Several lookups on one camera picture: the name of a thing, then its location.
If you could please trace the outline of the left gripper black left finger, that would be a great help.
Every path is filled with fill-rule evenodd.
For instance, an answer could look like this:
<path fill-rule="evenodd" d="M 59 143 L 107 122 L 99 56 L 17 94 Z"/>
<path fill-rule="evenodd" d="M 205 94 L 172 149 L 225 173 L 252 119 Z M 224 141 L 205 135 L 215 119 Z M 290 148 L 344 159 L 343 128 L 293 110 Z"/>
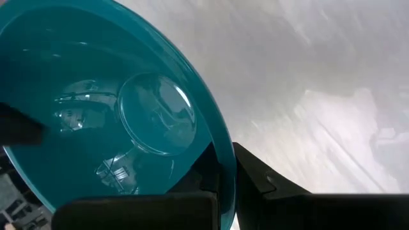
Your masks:
<path fill-rule="evenodd" d="M 79 199 L 55 212 L 52 230 L 220 230 L 221 165 L 209 144 L 164 195 Z"/>

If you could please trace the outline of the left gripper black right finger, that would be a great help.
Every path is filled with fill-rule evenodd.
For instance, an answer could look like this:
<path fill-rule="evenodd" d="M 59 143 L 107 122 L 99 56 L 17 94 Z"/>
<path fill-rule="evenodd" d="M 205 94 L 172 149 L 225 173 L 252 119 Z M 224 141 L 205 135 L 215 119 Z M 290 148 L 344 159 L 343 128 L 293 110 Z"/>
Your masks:
<path fill-rule="evenodd" d="M 241 230 L 409 230 L 409 194 L 313 194 L 233 147 Z"/>

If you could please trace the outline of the teal blue plastic bowl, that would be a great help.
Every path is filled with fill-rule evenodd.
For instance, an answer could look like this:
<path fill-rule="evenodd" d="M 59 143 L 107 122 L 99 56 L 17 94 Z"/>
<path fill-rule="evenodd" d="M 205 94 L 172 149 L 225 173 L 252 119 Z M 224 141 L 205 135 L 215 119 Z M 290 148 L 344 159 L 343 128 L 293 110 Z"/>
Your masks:
<path fill-rule="evenodd" d="M 40 144 L 5 152 L 51 212 L 83 197 L 164 194 L 213 145 L 230 230 L 235 154 L 212 94 L 159 30 L 114 0 L 6 0 L 0 103 L 46 127 Z"/>

